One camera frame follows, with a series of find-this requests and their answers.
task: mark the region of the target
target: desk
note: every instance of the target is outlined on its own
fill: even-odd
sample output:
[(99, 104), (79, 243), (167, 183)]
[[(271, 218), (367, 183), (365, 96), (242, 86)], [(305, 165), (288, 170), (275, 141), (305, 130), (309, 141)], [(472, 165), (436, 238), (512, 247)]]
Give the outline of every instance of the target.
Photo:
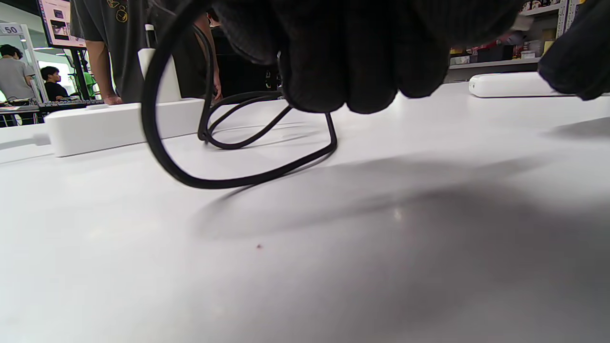
[(23, 115), (23, 114), (31, 114), (32, 118), (31, 124), (36, 123), (36, 114), (38, 113), (38, 106), (11, 106), (11, 107), (0, 107), (0, 128), (4, 128), (6, 126), (17, 126), (17, 120), (15, 119), (15, 114)]
[[(342, 109), (332, 158), (239, 193), (178, 184), (144, 144), (0, 151), (0, 341), (603, 342), (609, 100), (453, 84)], [(248, 107), (217, 137), (283, 106)], [(228, 178), (327, 139), (323, 116), (295, 112), (257, 148), (165, 144), (188, 172)]]

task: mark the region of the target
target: monitor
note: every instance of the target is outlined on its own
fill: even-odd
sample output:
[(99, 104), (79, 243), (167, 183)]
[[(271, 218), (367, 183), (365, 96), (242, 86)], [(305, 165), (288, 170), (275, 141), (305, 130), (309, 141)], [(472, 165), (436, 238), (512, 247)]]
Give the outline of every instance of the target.
[(69, 54), (66, 54), (66, 59), (68, 60), (68, 64), (70, 64), (70, 66), (72, 67), (72, 69), (75, 69), (74, 67), (74, 60), (72, 59), (72, 56), (70, 56)]
[(85, 40), (70, 35), (70, 0), (38, 0), (49, 46), (59, 49), (85, 48)]

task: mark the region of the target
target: graphic print on shirt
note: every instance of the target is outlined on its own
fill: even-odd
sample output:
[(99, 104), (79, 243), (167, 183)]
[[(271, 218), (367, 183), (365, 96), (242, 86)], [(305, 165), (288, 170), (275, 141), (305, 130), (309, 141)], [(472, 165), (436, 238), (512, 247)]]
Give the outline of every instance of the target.
[(118, 8), (116, 18), (119, 23), (127, 23), (127, 20), (129, 20), (129, 14), (127, 13), (126, 3), (125, 5), (121, 5), (120, 1), (115, 0), (106, 0), (106, 3), (111, 9)]

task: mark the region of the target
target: keyboard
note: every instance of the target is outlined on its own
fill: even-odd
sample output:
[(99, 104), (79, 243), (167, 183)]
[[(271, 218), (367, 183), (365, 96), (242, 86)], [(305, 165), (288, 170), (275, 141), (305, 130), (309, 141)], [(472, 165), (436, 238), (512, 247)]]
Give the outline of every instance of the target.
[(55, 112), (58, 110), (83, 109), (89, 105), (103, 104), (104, 100), (71, 100), (71, 101), (51, 101), (39, 104), (38, 107), (44, 112)]

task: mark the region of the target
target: black glove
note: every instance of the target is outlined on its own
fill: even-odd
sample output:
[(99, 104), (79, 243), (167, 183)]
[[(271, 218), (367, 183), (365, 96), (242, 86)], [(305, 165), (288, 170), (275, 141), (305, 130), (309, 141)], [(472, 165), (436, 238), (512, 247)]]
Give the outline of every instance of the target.
[(591, 100), (610, 92), (610, 1), (587, 0), (581, 5), (570, 29), (538, 67), (560, 93)]
[(523, 0), (232, 0), (213, 7), (236, 50), (255, 63), (279, 53), (284, 94), (296, 109), (385, 109), (397, 90), (429, 96), (450, 46), (505, 33)]

